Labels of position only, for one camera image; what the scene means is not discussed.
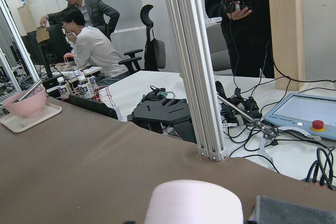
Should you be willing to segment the pink plastic cup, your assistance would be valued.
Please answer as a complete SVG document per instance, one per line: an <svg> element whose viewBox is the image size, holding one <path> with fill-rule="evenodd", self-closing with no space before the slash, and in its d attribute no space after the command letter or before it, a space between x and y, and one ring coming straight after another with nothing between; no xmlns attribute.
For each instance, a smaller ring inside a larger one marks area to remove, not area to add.
<svg viewBox="0 0 336 224"><path fill-rule="evenodd" d="M243 223L239 198L230 190L199 180L158 185L144 223Z"/></svg>

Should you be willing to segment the bottled drink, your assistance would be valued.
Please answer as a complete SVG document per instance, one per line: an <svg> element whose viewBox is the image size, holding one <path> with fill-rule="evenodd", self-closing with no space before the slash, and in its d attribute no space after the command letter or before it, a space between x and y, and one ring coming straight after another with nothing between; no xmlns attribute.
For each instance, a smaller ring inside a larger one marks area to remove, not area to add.
<svg viewBox="0 0 336 224"><path fill-rule="evenodd" d="M67 81L65 81L64 77L58 77L57 81L58 81L57 89L60 93L60 98L63 101L68 101L69 96L71 94L71 88L70 88L69 83Z"/></svg>
<svg viewBox="0 0 336 224"><path fill-rule="evenodd" d="M79 76L78 81L79 81L78 90L79 90L80 95L84 98L91 99L92 98L91 87L86 77Z"/></svg>

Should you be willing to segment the seated man white shirt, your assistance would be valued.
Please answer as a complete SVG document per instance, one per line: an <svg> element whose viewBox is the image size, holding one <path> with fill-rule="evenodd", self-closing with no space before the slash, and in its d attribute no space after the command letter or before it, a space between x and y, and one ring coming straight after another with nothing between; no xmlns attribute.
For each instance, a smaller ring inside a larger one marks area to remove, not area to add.
<svg viewBox="0 0 336 224"><path fill-rule="evenodd" d="M101 67L102 76L98 78L97 85L111 85L130 75L125 65L120 65L120 54L112 42L97 28L85 26L82 12L75 7L65 9L62 16L62 26L66 36L73 43L72 53L77 58L77 65L84 67Z"/></svg>

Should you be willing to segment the reacher grabber tool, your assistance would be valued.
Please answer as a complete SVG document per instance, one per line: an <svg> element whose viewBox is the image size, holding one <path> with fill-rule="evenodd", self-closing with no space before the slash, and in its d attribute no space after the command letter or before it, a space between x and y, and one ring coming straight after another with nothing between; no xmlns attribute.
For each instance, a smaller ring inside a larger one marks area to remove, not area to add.
<svg viewBox="0 0 336 224"><path fill-rule="evenodd" d="M247 113L243 112L241 109L239 109L237 106L233 105L227 99L221 97L219 94L217 94L218 99L223 102L224 104L228 105L230 108L236 110L243 118L245 118L249 123L251 123L253 126L259 128L263 132L263 138L264 140L260 141L259 144L259 149L262 154L266 159L268 159L271 163L273 163L272 157L267 154L265 151L265 145L266 141L274 141L276 137L278 137L281 133L281 131L286 131L286 130L292 130L301 133L305 137L312 138L315 141L320 141L321 137L312 135L311 133L299 128L299 127L294 127L294 126L281 126L281 127L272 127L266 124L263 124L260 120L254 119L251 116L249 116Z"/></svg>

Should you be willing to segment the standing man grey suit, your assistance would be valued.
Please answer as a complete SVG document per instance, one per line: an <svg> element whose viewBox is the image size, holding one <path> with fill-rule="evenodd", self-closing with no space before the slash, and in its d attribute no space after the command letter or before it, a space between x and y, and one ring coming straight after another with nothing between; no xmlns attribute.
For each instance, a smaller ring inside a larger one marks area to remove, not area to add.
<svg viewBox="0 0 336 224"><path fill-rule="evenodd" d="M66 0L69 7L81 11L85 25L99 29L108 39L114 32L120 13L102 0Z"/></svg>

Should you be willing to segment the black monitor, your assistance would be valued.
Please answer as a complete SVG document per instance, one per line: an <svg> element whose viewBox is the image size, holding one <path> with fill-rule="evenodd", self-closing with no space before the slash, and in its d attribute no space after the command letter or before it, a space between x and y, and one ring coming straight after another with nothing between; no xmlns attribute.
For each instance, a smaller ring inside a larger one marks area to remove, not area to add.
<svg viewBox="0 0 336 224"><path fill-rule="evenodd" d="M49 39L41 42L37 40L37 30L27 33L27 38L31 43L31 47L30 49L27 48L27 51L33 64L44 65L48 77L52 77L50 64L64 62L64 55L71 51L71 47L66 40L61 24L49 26L46 31Z"/></svg>

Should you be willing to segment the standing person in black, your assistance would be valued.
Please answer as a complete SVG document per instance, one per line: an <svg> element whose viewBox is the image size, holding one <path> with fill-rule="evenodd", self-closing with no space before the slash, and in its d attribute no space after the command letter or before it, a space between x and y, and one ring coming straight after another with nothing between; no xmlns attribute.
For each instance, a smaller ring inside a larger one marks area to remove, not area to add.
<svg viewBox="0 0 336 224"><path fill-rule="evenodd" d="M221 17L221 30L235 76L273 78L269 0L204 0L209 18Z"/></svg>

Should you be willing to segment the metal muddler in bowl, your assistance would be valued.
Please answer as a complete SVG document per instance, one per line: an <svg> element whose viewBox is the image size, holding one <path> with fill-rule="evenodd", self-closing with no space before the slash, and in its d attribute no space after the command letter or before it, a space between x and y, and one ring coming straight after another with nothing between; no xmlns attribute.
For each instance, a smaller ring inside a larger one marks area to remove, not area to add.
<svg viewBox="0 0 336 224"><path fill-rule="evenodd" d="M13 103L26 99L39 85L41 85L41 83L42 79L36 81L28 90L26 90L26 92L21 97L16 99Z"/></svg>

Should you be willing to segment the pink bowl with ice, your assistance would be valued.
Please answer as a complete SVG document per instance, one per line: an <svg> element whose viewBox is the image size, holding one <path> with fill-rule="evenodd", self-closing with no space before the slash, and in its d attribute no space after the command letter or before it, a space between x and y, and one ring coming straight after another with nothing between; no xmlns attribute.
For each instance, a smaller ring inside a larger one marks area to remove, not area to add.
<svg viewBox="0 0 336 224"><path fill-rule="evenodd" d="M42 110L47 101L45 87L37 87L27 98L17 101L26 91L15 93L3 101L5 109L16 116L31 116Z"/></svg>

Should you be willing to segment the blue teach pendant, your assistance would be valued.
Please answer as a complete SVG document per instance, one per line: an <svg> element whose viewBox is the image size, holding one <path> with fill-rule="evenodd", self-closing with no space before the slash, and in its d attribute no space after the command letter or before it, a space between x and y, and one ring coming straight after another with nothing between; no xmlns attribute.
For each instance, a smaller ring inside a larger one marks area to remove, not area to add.
<svg viewBox="0 0 336 224"><path fill-rule="evenodd" d="M264 115L274 126L294 126L335 140L335 98L291 93Z"/></svg>

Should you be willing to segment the grey folded cloth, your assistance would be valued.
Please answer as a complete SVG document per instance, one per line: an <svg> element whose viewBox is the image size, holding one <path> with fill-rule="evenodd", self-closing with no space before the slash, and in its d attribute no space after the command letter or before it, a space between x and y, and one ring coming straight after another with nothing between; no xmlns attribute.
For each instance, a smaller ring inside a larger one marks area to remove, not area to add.
<svg viewBox="0 0 336 224"><path fill-rule="evenodd" d="M257 196L247 223L335 223L335 212Z"/></svg>

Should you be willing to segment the beige plastic tray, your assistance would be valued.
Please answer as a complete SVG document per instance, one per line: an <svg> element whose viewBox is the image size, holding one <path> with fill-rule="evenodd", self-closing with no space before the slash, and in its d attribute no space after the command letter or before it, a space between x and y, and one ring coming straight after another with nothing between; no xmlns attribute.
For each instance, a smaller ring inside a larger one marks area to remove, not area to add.
<svg viewBox="0 0 336 224"><path fill-rule="evenodd" d="M20 133L59 114L61 111L62 107L46 103L40 112L28 117L16 116L10 113L1 118L1 124L14 133Z"/></svg>

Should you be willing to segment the black plastic bracket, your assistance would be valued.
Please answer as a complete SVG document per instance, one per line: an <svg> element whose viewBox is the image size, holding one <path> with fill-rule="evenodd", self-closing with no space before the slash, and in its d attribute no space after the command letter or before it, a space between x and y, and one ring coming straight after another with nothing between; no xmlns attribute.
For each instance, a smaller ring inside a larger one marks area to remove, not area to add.
<svg viewBox="0 0 336 224"><path fill-rule="evenodd" d="M162 134L162 127L172 127L184 141L196 143L191 113L186 99L144 101L127 120L147 130Z"/></svg>

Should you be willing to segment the aluminium frame post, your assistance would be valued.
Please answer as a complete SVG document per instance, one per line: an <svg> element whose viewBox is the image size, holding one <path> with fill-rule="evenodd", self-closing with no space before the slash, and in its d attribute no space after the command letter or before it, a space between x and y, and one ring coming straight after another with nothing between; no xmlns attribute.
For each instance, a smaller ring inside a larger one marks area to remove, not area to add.
<svg viewBox="0 0 336 224"><path fill-rule="evenodd" d="M183 82L198 153L220 162L226 143L215 90L201 0L166 0L181 57Z"/></svg>

